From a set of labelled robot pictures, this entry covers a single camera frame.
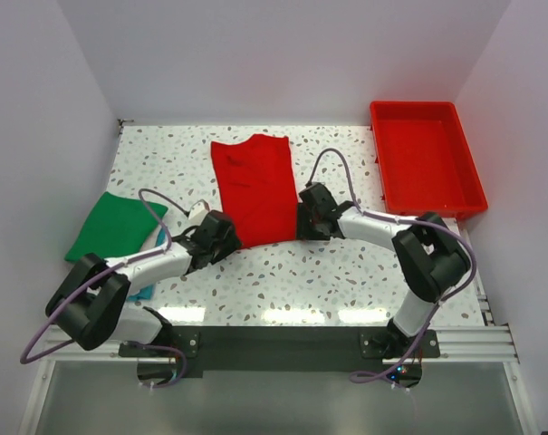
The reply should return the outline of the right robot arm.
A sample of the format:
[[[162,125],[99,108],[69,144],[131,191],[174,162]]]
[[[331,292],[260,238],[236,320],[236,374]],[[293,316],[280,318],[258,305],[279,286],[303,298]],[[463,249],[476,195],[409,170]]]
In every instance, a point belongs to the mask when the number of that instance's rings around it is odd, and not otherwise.
[[[444,293],[475,265],[466,249],[434,212],[414,218],[363,212],[352,201],[338,203],[321,183],[307,184],[299,198],[297,239],[351,239],[396,254],[409,290],[399,310],[370,342],[383,353],[409,355],[418,347],[418,335]]]

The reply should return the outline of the red t shirt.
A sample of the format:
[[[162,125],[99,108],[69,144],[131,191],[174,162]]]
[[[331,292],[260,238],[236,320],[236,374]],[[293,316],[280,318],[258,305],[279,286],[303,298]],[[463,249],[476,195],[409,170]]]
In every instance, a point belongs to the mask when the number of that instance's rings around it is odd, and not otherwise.
[[[294,240],[298,198],[289,139],[254,134],[237,144],[214,141],[210,155],[223,211],[242,247]]]

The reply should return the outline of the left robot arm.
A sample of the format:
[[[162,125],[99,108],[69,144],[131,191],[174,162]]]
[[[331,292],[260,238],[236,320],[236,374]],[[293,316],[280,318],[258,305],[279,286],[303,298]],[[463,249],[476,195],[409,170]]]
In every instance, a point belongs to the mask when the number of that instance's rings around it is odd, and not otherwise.
[[[131,256],[83,256],[48,302],[51,324],[85,351],[109,340],[137,342],[151,355],[171,345],[169,322],[157,311],[126,304],[129,295],[165,279],[186,276],[213,265],[241,247],[233,221],[210,211],[198,226],[165,246]]]

